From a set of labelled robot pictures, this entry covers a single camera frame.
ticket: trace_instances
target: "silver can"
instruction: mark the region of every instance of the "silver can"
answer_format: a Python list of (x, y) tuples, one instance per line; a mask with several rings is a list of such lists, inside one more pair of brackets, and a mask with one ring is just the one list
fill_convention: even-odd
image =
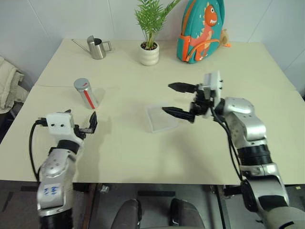
[(86, 106), (90, 109), (98, 107), (98, 102), (92, 92), (89, 81), (86, 78), (77, 79), (74, 82), (75, 89), (81, 94)]

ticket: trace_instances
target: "potted plant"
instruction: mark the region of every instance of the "potted plant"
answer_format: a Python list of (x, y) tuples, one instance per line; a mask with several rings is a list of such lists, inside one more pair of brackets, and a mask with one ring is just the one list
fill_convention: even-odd
[(138, 0), (139, 10), (135, 11), (138, 25), (140, 25), (145, 41), (140, 44), (140, 62), (146, 66), (154, 65), (159, 60), (159, 45), (155, 38), (160, 32), (168, 13), (180, 2), (174, 0), (165, 8), (159, 0)]

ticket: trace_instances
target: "white wall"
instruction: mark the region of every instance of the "white wall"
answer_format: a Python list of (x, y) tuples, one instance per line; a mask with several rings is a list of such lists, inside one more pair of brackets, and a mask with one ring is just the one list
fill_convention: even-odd
[[(159, 40), (176, 40), (182, 0), (169, 14)], [(167, 4), (170, 0), (161, 0)], [(304, 0), (224, 0), (231, 41), (263, 42), (286, 76), (305, 94)], [(62, 38), (142, 40), (137, 0), (0, 0), (0, 55), (38, 79)]]

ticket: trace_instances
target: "red stripe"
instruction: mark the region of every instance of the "red stripe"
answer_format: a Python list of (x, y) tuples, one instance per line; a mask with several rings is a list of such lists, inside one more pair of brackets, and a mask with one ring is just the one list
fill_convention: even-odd
[(86, 98), (87, 98), (87, 100), (88, 100), (88, 102), (89, 102), (91, 108), (92, 108), (92, 109), (95, 109), (95, 107), (94, 107), (94, 105), (93, 105), (93, 102), (92, 102), (91, 98), (90, 98), (89, 95), (88, 95), (88, 92), (87, 92), (87, 91), (84, 91), (84, 94), (85, 94), (85, 96), (86, 96)]

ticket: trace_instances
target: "gray chair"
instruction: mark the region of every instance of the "gray chair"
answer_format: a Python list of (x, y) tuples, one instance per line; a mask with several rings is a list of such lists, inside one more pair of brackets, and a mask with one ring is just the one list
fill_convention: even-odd
[[(139, 229), (142, 219), (142, 209), (139, 201), (127, 200), (120, 207), (111, 229)], [(170, 207), (170, 226), (150, 229), (204, 229), (203, 221), (196, 207), (184, 200), (174, 198)]]

